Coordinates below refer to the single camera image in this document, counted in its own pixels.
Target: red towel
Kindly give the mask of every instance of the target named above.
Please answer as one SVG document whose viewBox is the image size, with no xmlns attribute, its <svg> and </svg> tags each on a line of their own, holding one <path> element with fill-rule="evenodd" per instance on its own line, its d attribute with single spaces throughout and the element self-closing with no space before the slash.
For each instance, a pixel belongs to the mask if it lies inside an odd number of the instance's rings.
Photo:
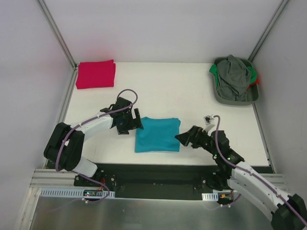
<svg viewBox="0 0 307 230">
<path fill-rule="evenodd" d="M 114 87 L 114 60 L 81 62 L 78 70 L 77 89 Z"/>
<path fill-rule="evenodd" d="M 259 84 L 259 78 L 257 77 L 256 81 L 254 83 L 251 83 L 249 86 L 248 86 L 248 89 L 252 86 L 252 85 L 256 85 L 256 84 Z"/>
</svg>

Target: metal frame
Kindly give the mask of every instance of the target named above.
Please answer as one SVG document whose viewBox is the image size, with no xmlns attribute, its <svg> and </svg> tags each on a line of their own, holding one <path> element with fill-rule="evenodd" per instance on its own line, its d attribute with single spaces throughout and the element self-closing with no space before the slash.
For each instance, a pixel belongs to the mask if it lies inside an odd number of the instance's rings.
<svg viewBox="0 0 307 230">
<path fill-rule="evenodd" d="M 217 165 L 97 164 L 101 176 L 116 197 L 135 199 L 201 200 L 212 193 L 209 181 L 220 170 Z M 269 166 L 253 167 L 258 173 L 272 173 Z M 74 185 L 94 186 L 77 176 Z"/>
<path fill-rule="evenodd" d="M 65 92 L 65 96 L 61 105 L 61 111 L 60 114 L 57 118 L 57 123 L 63 122 L 65 120 L 67 111 L 68 111 L 68 106 L 69 103 L 71 102 L 71 96 L 72 96 L 72 92 L 73 92 L 73 87 L 76 83 L 77 80 L 77 76 L 78 76 L 78 67 L 77 69 L 75 69 L 72 73 L 70 82 L 68 84 L 67 90 Z"/>
<path fill-rule="evenodd" d="M 277 7 L 276 11 L 274 12 L 272 18 L 270 19 L 268 25 L 266 26 L 266 28 L 264 29 L 261 37 L 259 38 L 257 44 L 255 45 L 252 53 L 250 54 L 250 56 L 248 58 L 248 60 L 250 62 L 253 62 L 253 60 L 255 59 L 256 55 L 258 54 L 258 52 L 262 48 L 265 40 L 269 36 L 273 27 L 276 25 L 277 21 L 280 19 L 282 13 L 285 11 L 285 9 L 288 6 L 290 1 L 291 0 L 282 0 L 280 2 L 279 6 Z M 269 151 L 269 148 L 268 148 L 268 144 L 267 144 L 265 136 L 264 136 L 262 125 L 261 125 L 261 122 L 260 122 L 260 119 L 259 119 L 259 114 L 258 114 L 257 107 L 256 107 L 255 104 L 253 104 L 253 109 L 254 109 L 254 114 L 255 114 L 255 117 L 256 117 L 256 120 L 257 120 L 257 124 L 258 124 L 258 128 L 259 128 L 259 131 L 260 131 L 262 143 L 264 145 L 264 149 L 265 149 L 265 153 L 266 153 L 267 158 L 268 158 L 269 165 L 271 166 L 273 172 L 275 172 L 274 165 L 273 165 L 273 162 L 272 162 L 272 158 L 271 158 L 271 155 L 270 155 L 270 151 Z"/>
<path fill-rule="evenodd" d="M 42 10 L 42 13 L 45 16 L 45 19 L 47 20 L 54 36 L 56 37 L 60 47 L 62 48 L 67 60 L 71 64 L 73 68 L 73 74 L 70 80 L 70 83 L 68 85 L 68 88 L 65 93 L 65 97 L 63 100 L 63 103 L 61 105 L 61 112 L 60 115 L 57 118 L 57 122 L 61 122 L 65 120 L 65 116 L 68 110 L 69 102 L 71 99 L 71 95 L 73 92 L 73 86 L 75 84 L 76 78 L 77 78 L 77 72 L 78 72 L 78 66 L 75 62 L 74 58 L 72 57 L 51 13 L 48 9 L 46 3 L 44 0 L 36 0 L 38 3 L 40 9 Z M 281 14 L 284 12 L 286 6 L 290 0 L 282 0 L 280 5 L 278 6 L 277 10 L 275 11 L 274 15 L 272 16 L 271 20 L 269 21 L 267 27 L 265 28 L 264 32 L 262 33 L 259 41 L 255 45 L 251 55 L 249 56 L 249 61 L 253 61 L 255 59 L 255 56 L 258 54 L 259 50 L 261 49 L 262 45 L 264 44 L 266 38 L 268 37 L 269 33 L 271 32 L 272 28 L 280 18 Z M 256 109 L 256 106 L 253 105 L 255 116 L 259 125 L 261 138 L 263 140 L 263 144 L 265 146 L 268 160 L 270 161 L 270 155 L 268 151 L 268 147 L 263 135 L 261 123 L 259 121 L 258 112 Z M 30 188 L 28 190 L 28 194 L 26 196 L 26 200 L 24 202 L 24 206 L 22 209 L 22 214 L 20 215 L 18 222 L 17 222 L 17 229 L 21 230 L 27 230 L 30 228 L 33 215 L 36 209 L 36 205 L 38 202 L 39 195 L 41 193 L 41 188 L 43 187 L 50 187 L 50 188 L 73 188 L 74 185 L 74 173 L 72 172 L 56 172 L 55 170 L 48 170 L 48 169 L 37 169 L 35 170 L 34 176 L 32 178 Z M 281 174 L 262 174 L 266 179 L 268 179 L 271 183 L 273 183 L 276 187 L 288 191 L 287 183 L 285 182 L 285 178 Z"/>
<path fill-rule="evenodd" d="M 291 0 L 282 0 L 281 3 L 279 4 L 279 6 L 277 7 L 276 11 L 274 12 L 272 18 L 270 19 L 268 25 L 264 29 L 264 31 L 263 31 L 262 35 L 260 36 L 256 46 L 254 47 L 252 53 L 250 54 L 250 56 L 248 58 L 248 60 L 250 62 L 253 62 L 253 60 L 255 59 L 255 57 L 258 54 L 259 50 L 261 49 L 263 43 L 265 42 L 268 35 L 272 31 L 272 28 L 275 26 L 275 24 L 277 23 L 278 19 L 280 18 L 280 16 L 284 12 L 286 6 L 288 5 L 288 3 L 290 1 Z"/>
<path fill-rule="evenodd" d="M 65 41 L 64 41 L 64 38 L 62 37 L 62 35 L 59 31 L 59 28 L 58 28 L 57 24 L 55 23 L 52 15 L 50 13 L 50 10 L 48 9 L 48 6 L 46 5 L 44 0 L 36 0 L 36 2 L 38 3 L 39 8 L 42 10 L 43 15 L 44 15 L 46 21 L 48 22 L 50 29 L 52 30 L 54 36 L 56 37 L 59 45 L 61 46 L 67 60 L 71 64 L 72 68 L 75 70 L 77 68 L 77 63 L 73 59 Z"/>
</svg>

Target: white table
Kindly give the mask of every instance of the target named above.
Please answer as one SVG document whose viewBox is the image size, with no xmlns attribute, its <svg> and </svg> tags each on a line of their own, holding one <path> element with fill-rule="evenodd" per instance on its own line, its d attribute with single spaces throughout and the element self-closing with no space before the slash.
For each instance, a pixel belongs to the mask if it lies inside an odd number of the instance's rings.
<svg viewBox="0 0 307 230">
<path fill-rule="evenodd" d="M 135 90 L 141 117 L 177 117 L 180 132 L 197 125 L 204 127 L 203 117 L 220 115 L 220 129 L 225 130 L 230 146 L 251 165 L 267 166 L 268 161 L 257 121 L 250 106 L 228 106 L 216 101 L 213 94 L 211 64 L 194 63 L 116 63 L 114 88 L 77 90 L 74 88 L 65 123 L 95 115 L 116 101 L 126 88 Z M 123 97 L 134 101 L 131 92 Z M 203 149 L 180 146 L 180 152 L 135 153 L 135 130 L 118 135 L 116 128 L 87 140 L 83 156 L 96 163 L 215 165 L 212 155 Z"/>
</svg>

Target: gray tray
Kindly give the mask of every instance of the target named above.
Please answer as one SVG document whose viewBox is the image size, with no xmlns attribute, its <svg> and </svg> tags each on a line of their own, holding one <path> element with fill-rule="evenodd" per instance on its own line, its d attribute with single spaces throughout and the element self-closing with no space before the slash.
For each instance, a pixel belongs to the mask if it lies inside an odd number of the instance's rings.
<svg viewBox="0 0 307 230">
<path fill-rule="evenodd" d="M 225 59 L 226 59 L 226 57 L 219 57 L 219 58 L 217 58 L 217 59 L 214 61 L 214 64 L 217 65 L 220 61 L 225 60 Z M 248 60 L 241 59 L 241 61 L 242 61 L 242 62 L 244 63 L 244 65 L 246 65 L 247 67 L 253 66 L 253 65 L 251 64 L 251 62 L 248 61 Z M 213 87 L 214 87 L 214 95 L 215 95 L 216 100 L 217 100 L 219 103 L 222 103 L 222 104 L 228 104 L 228 105 L 250 105 L 250 104 L 255 103 L 255 102 L 258 100 L 258 98 L 259 98 L 259 94 L 258 94 L 258 85 L 257 85 L 257 84 L 252 85 L 252 86 L 248 89 L 247 101 L 245 101 L 245 102 L 231 101 L 231 100 L 227 100 L 227 99 L 224 99 L 224 98 L 220 97 L 219 94 L 217 93 L 217 90 L 216 90 L 215 77 L 213 77 Z"/>
</svg>

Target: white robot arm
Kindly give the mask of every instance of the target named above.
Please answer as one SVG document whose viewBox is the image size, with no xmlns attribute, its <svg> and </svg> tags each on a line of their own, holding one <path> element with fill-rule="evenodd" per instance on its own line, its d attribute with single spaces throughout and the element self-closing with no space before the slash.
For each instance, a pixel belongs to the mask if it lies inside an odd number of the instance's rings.
<svg viewBox="0 0 307 230">
<path fill-rule="evenodd" d="M 56 164 L 57 171 L 60 167 L 100 181 L 101 175 L 97 165 L 82 157 L 83 143 L 99 132 L 113 127 L 117 127 L 119 135 L 129 134 L 129 130 L 136 128 L 143 129 L 139 110 L 134 109 L 136 118 L 132 117 L 131 112 L 137 98 L 132 103 L 119 95 L 115 104 L 100 110 L 93 117 L 70 125 L 63 122 L 56 125 L 44 156 Z"/>
<path fill-rule="evenodd" d="M 218 118 L 217 129 L 208 135 Z M 302 230 L 307 226 L 304 200 L 297 194 L 290 196 L 276 188 L 257 173 L 229 146 L 224 131 L 219 131 L 219 116 L 206 116 L 207 127 L 193 126 L 175 138 L 184 146 L 202 147 L 213 155 L 219 170 L 206 181 L 213 190 L 233 189 L 247 198 L 271 221 L 275 230 Z"/>
</svg>

